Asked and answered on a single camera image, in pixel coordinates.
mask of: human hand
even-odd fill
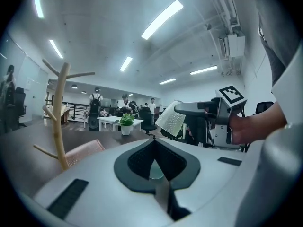
[[[229,127],[232,129],[232,144],[239,145],[250,141],[250,127],[249,119],[241,118],[234,114],[231,114],[229,120]],[[193,137],[190,128],[188,127],[189,135]]]

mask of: fluorescent ceiling light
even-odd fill
[[[52,44],[52,46],[55,49],[55,51],[57,52],[58,56],[63,59],[63,56],[59,52],[59,50],[58,50],[57,46],[55,45],[55,43],[53,42],[53,40],[50,40],[49,42]]]
[[[35,1],[35,6],[36,6],[36,11],[37,11],[37,15],[38,17],[40,18],[43,18],[43,12],[42,12],[42,9],[41,9],[41,5],[40,5],[40,0],[34,0]]]
[[[127,57],[126,60],[124,61],[122,67],[120,68],[120,71],[124,71],[126,69],[126,67],[129,65],[129,63],[131,63],[132,58],[131,57]]]
[[[206,69],[202,69],[202,70],[197,70],[197,71],[191,72],[190,74],[191,75],[195,75],[195,74],[198,74],[198,73],[201,73],[201,72],[205,72],[205,71],[209,71],[209,70],[215,70],[215,69],[217,69],[217,66],[212,66],[210,68],[206,68]]]
[[[7,59],[4,55],[2,55],[1,53],[0,53],[0,55],[3,57],[3,58],[5,58],[5,59]]]
[[[155,33],[155,31],[165,23],[171,16],[177,13],[183,5],[177,0],[170,4],[156,19],[148,26],[148,28],[141,35],[142,38],[148,40],[148,38]]]
[[[172,78],[172,79],[169,79],[167,81],[160,82],[160,84],[162,85],[162,84],[169,83],[169,82],[175,81],[175,80],[176,80],[175,78]]]

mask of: desk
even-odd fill
[[[112,124],[113,131],[116,131],[116,125],[120,125],[120,123],[114,123],[114,122],[117,120],[120,121],[121,117],[112,116],[112,117],[100,117],[97,119],[99,119],[99,131],[102,131],[102,123],[104,123],[104,128],[106,128],[107,123]],[[143,120],[141,119],[134,119],[134,124],[132,126],[140,131],[142,122]]]
[[[123,136],[119,131],[100,133],[65,129],[62,129],[62,137],[65,152],[95,139],[98,139],[105,149],[109,149],[150,138],[140,131],[133,131],[130,135]],[[35,149],[33,144],[56,154],[52,127],[34,124],[0,137],[0,159],[3,168],[15,188],[30,197],[61,173],[59,162]]]
[[[66,123],[68,121],[68,117],[70,114],[70,108],[66,108],[63,112],[63,114],[61,113],[61,122],[62,123]]]

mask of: black office chair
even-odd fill
[[[140,110],[138,114],[139,114],[139,118],[143,120],[143,122],[141,123],[141,129],[145,130],[147,135],[155,136],[154,134],[150,134],[150,131],[154,131],[157,129],[157,126],[151,125],[151,121],[152,121],[151,110],[150,109]]]
[[[21,87],[16,88],[14,94],[14,105],[16,108],[16,113],[18,115],[18,126],[23,126],[23,127],[26,127],[26,125],[23,123],[19,123],[19,118],[23,117],[27,111],[27,107],[24,106],[25,96],[26,94],[24,93],[23,88]]]

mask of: white pot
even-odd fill
[[[131,130],[132,130],[132,126],[123,126],[121,125],[121,132],[122,132],[122,135],[129,135],[131,133]]]

